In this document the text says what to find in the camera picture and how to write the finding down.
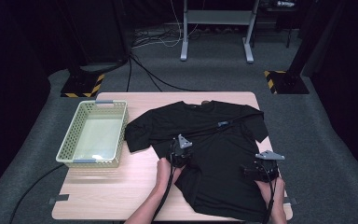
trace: cable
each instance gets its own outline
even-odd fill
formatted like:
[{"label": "cable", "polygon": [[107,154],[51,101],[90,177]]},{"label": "cable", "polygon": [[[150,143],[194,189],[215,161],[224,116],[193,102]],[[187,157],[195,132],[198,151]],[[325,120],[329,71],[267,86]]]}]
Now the cable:
[{"label": "cable", "polygon": [[181,30],[181,28],[180,28],[180,23],[179,23],[179,20],[178,20],[178,18],[177,18],[177,16],[176,16],[176,13],[175,13],[175,8],[173,7],[173,2],[172,2],[172,0],[171,0],[171,7],[172,7],[173,16],[175,17],[176,23],[178,24],[178,28],[179,28],[179,38],[177,39],[177,41],[176,41],[176,43],[175,43],[174,45],[166,45],[165,42],[161,40],[161,42],[165,45],[165,47],[169,47],[169,48],[174,47],[175,45],[177,45],[177,44],[179,43],[179,41],[181,40],[181,38],[182,38],[182,30]]},{"label": "cable", "polygon": [[158,81],[164,83],[165,85],[170,86],[170,87],[172,87],[172,88],[175,88],[175,89],[177,89],[177,90],[181,90],[181,91],[200,91],[200,90],[190,90],[190,89],[186,89],[186,88],[181,88],[181,87],[173,86],[173,85],[171,85],[171,84],[169,84],[169,83],[167,83],[167,82],[161,80],[159,77],[156,77],[153,73],[151,73],[149,70],[147,70],[147,68],[145,68],[140,62],[138,62],[137,60],[135,60],[135,58],[132,56],[132,54],[130,55],[130,58],[133,59],[140,67],[142,67],[142,68],[146,71],[146,73],[149,75],[150,79],[153,81],[153,83],[155,84],[155,86],[156,86],[160,91],[162,91],[161,88],[157,85],[157,83],[154,81],[154,79],[153,79],[152,77],[154,77],[154,78],[157,79]]},{"label": "cable", "polygon": [[[201,31],[201,30],[198,30],[197,27],[198,27],[198,25],[196,25],[196,27],[193,28],[193,30],[187,35],[188,39],[196,40],[196,39],[199,39],[201,36],[226,35],[226,34],[231,33],[231,32],[227,32],[227,30],[223,30],[219,33],[214,32],[211,34],[210,30]],[[131,48],[138,49],[140,47],[145,47],[148,45],[162,44],[161,39],[178,36],[175,33],[178,33],[178,32],[171,29],[171,30],[164,32],[162,34],[159,34],[159,35],[151,35],[151,36],[147,36],[147,37],[142,36],[142,39],[136,39],[132,42]],[[167,40],[164,42],[168,43],[168,42],[176,42],[176,41],[177,40]]]},{"label": "cable", "polygon": [[172,180],[173,180],[173,175],[175,174],[176,167],[175,167],[175,169],[173,169],[173,170],[172,169],[173,169],[173,165],[171,163],[171,171],[170,171],[170,178],[168,180],[168,185],[167,185],[167,188],[165,189],[164,195],[162,196],[161,202],[159,203],[158,208],[156,209],[156,212],[153,215],[152,221],[156,218],[159,210],[161,210],[162,206],[165,203],[165,200],[167,199],[168,193],[170,192],[171,185],[172,185]]},{"label": "cable", "polygon": [[[202,11],[203,11],[204,8],[205,8],[205,0],[202,1]],[[198,26],[199,26],[199,25],[196,24],[196,26],[194,27],[194,29],[187,35],[187,38],[189,38],[189,37],[191,36],[191,34],[193,34],[193,32],[197,29]]]},{"label": "cable", "polygon": [[11,213],[11,216],[10,216],[10,221],[8,223],[12,223],[13,222],[13,219],[14,219],[14,216],[16,215],[16,212],[17,212],[17,209],[19,208],[22,200],[25,198],[25,196],[29,193],[29,191],[31,191],[31,189],[40,181],[42,180],[43,178],[45,178],[47,175],[51,174],[53,171],[63,167],[64,164],[61,164],[55,168],[53,168],[52,170],[48,171],[47,173],[45,173],[44,175],[42,175],[41,177],[39,177],[39,179],[37,179],[33,185],[31,187],[29,187],[21,196],[21,198],[19,199],[19,201],[17,202],[16,206],[14,207],[14,210],[13,212]]},{"label": "cable", "polygon": [[131,58],[129,58],[129,63],[130,63],[130,73],[129,73],[129,80],[127,82],[127,89],[126,89],[126,92],[129,91],[129,88],[130,88],[130,80],[131,80],[131,73],[132,73],[132,63],[131,63]]},{"label": "cable", "polygon": [[[169,40],[169,41],[164,41],[163,40],[163,39],[167,39],[167,38],[170,38],[170,37],[175,37],[175,38],[178,38],[178,39]],[[132,42],[132,47],[131,48],[136,49],[136,48],[140,48],[140,47],[143,47],[143,46],[147,46],[149,44],[164,44],[164,43],[167,43],[167,42],[179,42],[182,39],[181,37],[182,37],[182,34],[179,33],[179,35],[178,35],[177,31],[173,30],[173,29],[170,29],[170,30],[165,31],[165,32],[163,32],[161,34],[158,34],[158,35],[141,35],[141,36],[139,36],[137,39],[135,39]]]},{"label": "cable", "polygon": [[272,180],[269,178],[269,173],[267,172],[266,167],[264,167],[264,165],[259,163],[259,162],[256,162],[256,163],[258,165],[260,165],[263,168],[264,172],[266,173],[267,178],[268,178],[268,182],[269,182],[270,192],[271,192],[271,198],[269,199],[267,213],[266,213],[266,216],[264,217],[264,220],[263,220],[263,224],[267,224],[269,222],[269,216],[271,215],[272,206],[274,204],[274,195],[275,195],[275,189],[276,189],[276,186],[277,186],[277,181],[275,180],[275,186],[273,188],[272,187]]}]

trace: forearm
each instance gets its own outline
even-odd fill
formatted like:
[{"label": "forearm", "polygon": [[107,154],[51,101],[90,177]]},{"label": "forearm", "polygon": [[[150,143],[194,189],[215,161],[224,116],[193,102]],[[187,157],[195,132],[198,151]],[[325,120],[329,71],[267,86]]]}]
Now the forearm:
[{"label": "forearm", "polygon": [[146,200],[139,206],[139,208],[127,219],[126,224],[150,224],[153,221],[155,214],[164,191],[154,187],[147,196]]},{"label": "forearm", "polygon": [[273,224],[286,224],[286,214],[284,213],[283,206],[277,205],[272,207],[271,211],[271,222]]}]

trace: black cable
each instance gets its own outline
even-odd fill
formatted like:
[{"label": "black cable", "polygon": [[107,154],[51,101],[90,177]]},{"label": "black cable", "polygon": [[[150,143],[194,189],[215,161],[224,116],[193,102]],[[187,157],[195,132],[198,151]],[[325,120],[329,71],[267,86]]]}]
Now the black cable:
[{"label": "black cable", "polygon": [[162,205],[164,205],[165,200],[167,199],[168,193],[170,192],[171,189],[171,185],[172,185],[172,180],[173,180],[173,175],[175,174],[175,169],[173,169],[173,165],[172,165],[172,154],[171,156],[171,171],[170,171],[170,179],[168,180],[168,185],[167,188],[165,189],[164,195],[162,196],[161,202],[158,205],[158,208],[156,209],[155,214],[153,215],[153,219],[152,221],[156,218],[156,216],[158,215],[159,210],[161,210]]},{"label": "black cable", "polygon": [[158,81],[162,82],[163,84],[165,84],[165,85],[167,85],[167,86],[170,86],[170,87],[172,87],[172,88],[175,88],[175,89],[177,89],[177,90],[181,90],[181,91],[200,91],[200,90],[190,90],[190,89],[185,89],[185,88],[173,86],[172,84],[169,84],[169,83],[163,81],[163,80],[160,79],[159,77],[156,77],[156,76],[155,76],[153,73],[151,73],[147,68],[145,68],[140,62],[138,62],[137,60],[135,60],[135,58],[134,58],[132,55],[130,55],[130,58],[132,58],[140,67],[142,67],[142,68],[146,71],[146,73],[150,76],[150,78],[152,79],[153,83],[155,83],[156,87],[157,87],[160,91],[162,91],[162,90],[159,88],[159,86],[156,84],[156,82],[153,80],[152,77],[154,77],[154,78],[157,79]]},{"label": "black cable", "polygon": [[131,73],[132,73],[132,63],[131,63],[131,58],[129,58],[129,64],[130,64],[130,73],[129,73],[129,80],[127,82],[127,89],[126,89],[126,92],[129,91],[129,88],[130,88],[130,80],[131,80]]},{"label": "black cable", "polygon": [[136,47],[141,47],[143,45],[147,45],[150,41],[162,41],[163,39],[167,39],[170,37],[179,37],[178,33],[176,30],[170,29],[168,31],[165,31],[164,33],[161,34],[157,34],[157,35],[141,35],[139,37],[137,37],[133,42],[131,47],[132,48],[136,48]]},{"label": "black cable", "polygon": [[31,191],[31,189],[40,181],[42,180],[43,178],[45,178],[47,175],[51,174],[53,171],[63,167],[64,164],[61,164],[55,168],[53,168],[52,170],[48,171],[47,173],[45,173],[44,175],[42,175],[41,177],[39,177],[31,187],[29,187],[21,196],[21,198],[19,199],[19,201],[17,202],[16,206],[14,207],[14,210],[13,212],[11,213],[11,216],[10,216],[10,221],[8,223],[12,223],[13,222],[13,219],[14,219],[14,216],[16,215],[16,212],[17,212],[17,209],[19,208],[20,206],[20,203],[22,202],[22,200],[25,198],[25,196],[29,193],[29,191]]},{"label": "black cable", "polygon": [[136,58],[136,60],[138,61],[138,63],[142,64],[142,63],[140,62],[140,60],[139,60],[139,57],[138,57],[138,56],[136,56],[135,54],[131,54],[131,56],[132,56],[132,57],[135,57],[135,58]]},{"label": "black cable", "polygon": [[263,164],[261,164],[259,162],[257,162],[257,164],[260,165],[263,168],[264,172],[266,173],[267,178],[268,178],[268,182],[269,182],[270,192],[271,192],[271,198],[269,199],[267,213],[266,213],[266,216],[264,217],[264,220],[263,220],[263,224],[267,224],[269,222],[269,217],[271,216],[271,212],[272,212],[272,206],[274,204],[274,195],[275,195],[275,189],[276,189],[276,186],[277,186],[277,181],[275,180],[275,186],[273,188],[272,187],[272,180],[269,178],[269,173],[267,172],[266,167],[264,167]]}]

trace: yellow and black hazard tape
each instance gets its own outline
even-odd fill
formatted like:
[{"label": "yellow and black hazard tape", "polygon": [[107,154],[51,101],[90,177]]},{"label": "yellow and black hazard tape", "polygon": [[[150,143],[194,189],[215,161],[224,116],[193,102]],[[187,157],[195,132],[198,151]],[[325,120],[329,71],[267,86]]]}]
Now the yellow and black hazard tape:
[{"label": "yellow and black hazard tape", "polygon": [[283,74],[285,74],[285,73],[286,73],[285,71],[265,71],[264,72],[264,76],[267,79],[268,87],[271,90],[271,93],[277,94],[275,83],[272,80],[271,76],[273,76],[275,74],[280,74],[281,76],[283,76]]},{"label": "yellow and black hazard tape", "polygon": [[94,88],[91,92],[66,92],[61,93],[61,97],[94,97],[97,95],[98,90],[101,88],[101,83],[103,82],[104,74],[98,76],[97,81],[95,82]]}]

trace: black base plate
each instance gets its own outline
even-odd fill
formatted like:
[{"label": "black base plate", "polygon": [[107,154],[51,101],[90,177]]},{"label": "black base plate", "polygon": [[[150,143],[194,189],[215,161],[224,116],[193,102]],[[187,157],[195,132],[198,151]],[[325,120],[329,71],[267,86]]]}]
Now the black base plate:
[{"label": "black base plate", "polygon": [[298,78],[296,84],[293,86],[279,85],[284,75],[285,71],[265,71],[264,75],[266,76],[268,87],[274,94],[309,94],[310,92],[307,89],[307,86],[304,84],[301,77]]},{"label": "black base plate", "polygon": [[104,74],[87,72],[79,77],[70,76],[61,90],[61,97],[93,97],[103,78]]}]

